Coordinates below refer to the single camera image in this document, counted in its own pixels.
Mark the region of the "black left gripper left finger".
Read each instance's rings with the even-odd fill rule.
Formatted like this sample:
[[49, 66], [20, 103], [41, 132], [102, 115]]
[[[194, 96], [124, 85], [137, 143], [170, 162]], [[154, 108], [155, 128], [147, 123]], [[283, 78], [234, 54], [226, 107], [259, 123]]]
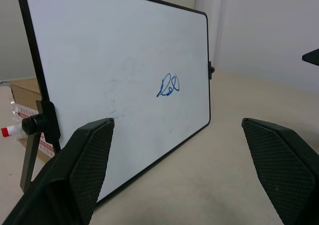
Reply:
[[113, 118], [78, 128], [40, 170], [5, 225], [88, 225], [104, 183]]

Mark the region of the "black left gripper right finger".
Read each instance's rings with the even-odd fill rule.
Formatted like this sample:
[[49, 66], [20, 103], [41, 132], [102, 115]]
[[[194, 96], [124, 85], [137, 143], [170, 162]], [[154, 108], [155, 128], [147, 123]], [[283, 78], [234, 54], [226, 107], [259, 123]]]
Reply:
[[258, 179], [285, 225], [319, 223], [319, 155], [293, 130], [244, 118]]

